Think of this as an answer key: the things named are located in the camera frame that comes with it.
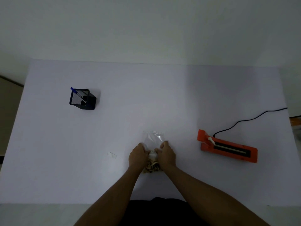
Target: person's right arm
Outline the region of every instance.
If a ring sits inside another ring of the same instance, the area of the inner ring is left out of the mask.
[[[175,153],[165,141],[158,154],[162,170],[195,211],[210,225],[257,225],[268,224],[239,201],[204,182],[181,171],[175,165]]]

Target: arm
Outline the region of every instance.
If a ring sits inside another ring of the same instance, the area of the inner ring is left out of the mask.
[[[140,143],[129,156],[125,174],[79,218],[74,226],[118,225],[128,206],[139,174],[148,163],[148,151]]]
[[[167,141],[160,148],[163,150],[155,150],[160,167],[195,213],[210,225],[268,225],[230,195],[177,168],[175,153]]]

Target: snack in plastic bag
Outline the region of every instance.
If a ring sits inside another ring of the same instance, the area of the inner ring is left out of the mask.
[[[163,133],[156,131],[144,131],[143,143],[145,145],[145,150],[150,150],[148,155],[148,165],[143,169],[143,173],[161,171],[160,165],[157,161],[155,148],[160,148],[160,145],[163,143]]]

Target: forearm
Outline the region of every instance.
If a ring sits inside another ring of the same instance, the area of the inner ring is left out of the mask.
[[[125,174],[81,216],[74,226],[117,225],[129,203],[140,172],[129,167]]]
[[[211,225],[267,225],[239,201],[204,182],[170,166],[164,172],[192,209]]]

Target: white table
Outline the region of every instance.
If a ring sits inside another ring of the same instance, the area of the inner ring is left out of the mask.
[[[70,106],[70,87],[90,89],[96,109]],[[125,172],[143,130],[157,130],[182,170],[239,201],[300,205],[287,110],[217,134],[258,148],[257,164],[202,152],[197,141],[198,129],[212,135],[285,106],[277,68],[32,60],[0,173],[0,202],[93,203]],[[132,199],[156,196],[183,199],[164,173],[140,175]]]

